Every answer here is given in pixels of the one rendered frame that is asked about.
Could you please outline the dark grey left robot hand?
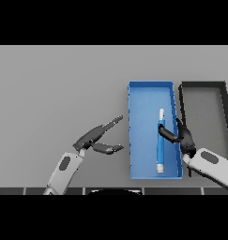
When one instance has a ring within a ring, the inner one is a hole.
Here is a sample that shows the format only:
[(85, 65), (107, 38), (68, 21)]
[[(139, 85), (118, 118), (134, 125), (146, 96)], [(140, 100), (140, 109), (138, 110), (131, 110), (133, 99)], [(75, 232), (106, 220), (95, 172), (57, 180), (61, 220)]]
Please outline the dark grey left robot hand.
[(122, 119), (123, 116), (119, 115), (106, 125), (99, 125), (92, 128), (87, 133), (85, 133), (75, 144), (73, 144), (73, 147), (78, 152), (81, 152), (82, 150), (88, 150), (90, 147), (92, 147), (94, 151), (106, 155), (111, 155), (114, 152), (122, 150), (124, 146), (121, 144), (108, 145), (105, 143), (99, 143), (99, 139), (102, 137), (102, 135)]

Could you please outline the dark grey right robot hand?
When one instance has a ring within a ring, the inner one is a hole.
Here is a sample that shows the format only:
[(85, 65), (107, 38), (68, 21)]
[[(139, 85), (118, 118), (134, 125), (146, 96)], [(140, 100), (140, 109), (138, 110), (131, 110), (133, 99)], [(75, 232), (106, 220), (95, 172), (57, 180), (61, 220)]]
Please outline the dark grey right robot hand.
[(159, 135), (171, 143), (180, 143), (180, 150), (183, 155), (193, 158), (196, 154), (196, 146), (188, 128), (182, 124), (181, 120), (176, 118), (178, 134), (168, 130), (163, 124), (159, 126)]

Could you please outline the blue pipe with pale ends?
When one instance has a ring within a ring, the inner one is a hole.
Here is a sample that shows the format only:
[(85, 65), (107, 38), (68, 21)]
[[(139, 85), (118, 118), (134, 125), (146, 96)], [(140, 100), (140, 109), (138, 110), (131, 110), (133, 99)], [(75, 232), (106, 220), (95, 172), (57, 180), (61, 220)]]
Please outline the blue pipe with pale ends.
[(158, 121), (158, 145), (157, 145), (157, 172), (164, 172), (164, 138), (160, 135), (160, 129), (165, 126), (164, 109), (159, 111)]

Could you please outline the dark grey bin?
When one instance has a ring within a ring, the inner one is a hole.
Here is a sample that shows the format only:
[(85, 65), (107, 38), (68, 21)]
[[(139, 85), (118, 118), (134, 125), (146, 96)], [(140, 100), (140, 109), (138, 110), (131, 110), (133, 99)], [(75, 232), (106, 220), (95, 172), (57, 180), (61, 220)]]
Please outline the dark grey bin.
[(225, 81), (182, 82), (179, 103), (200, 157), (216, 155), (228, 167), (228, 92)]

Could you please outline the blue bin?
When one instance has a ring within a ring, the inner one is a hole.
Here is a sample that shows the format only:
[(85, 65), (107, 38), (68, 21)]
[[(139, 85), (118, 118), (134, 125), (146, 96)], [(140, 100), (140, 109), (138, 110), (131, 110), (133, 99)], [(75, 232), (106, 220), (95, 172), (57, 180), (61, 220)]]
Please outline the blue bin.
[(175, 90), (172, 81), (129, 81), (130, 178), (134, 180), (181, 179), (180, 145), (164, 141), (164, 170), (157, 172), (159, 110), (165, 127), (178, 134)]

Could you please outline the dark strip with pale lines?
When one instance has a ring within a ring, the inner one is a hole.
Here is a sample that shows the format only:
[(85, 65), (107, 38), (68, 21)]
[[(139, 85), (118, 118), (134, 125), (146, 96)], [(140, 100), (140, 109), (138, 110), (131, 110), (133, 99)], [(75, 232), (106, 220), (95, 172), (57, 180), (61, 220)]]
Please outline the dark strip with pale lines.
[[(43, 187), (0, 187), (0, 195), (42, 195)], [(89, 188), (70, 187), (66, 195), (228, 195), (223, 187), (137, 187)]]

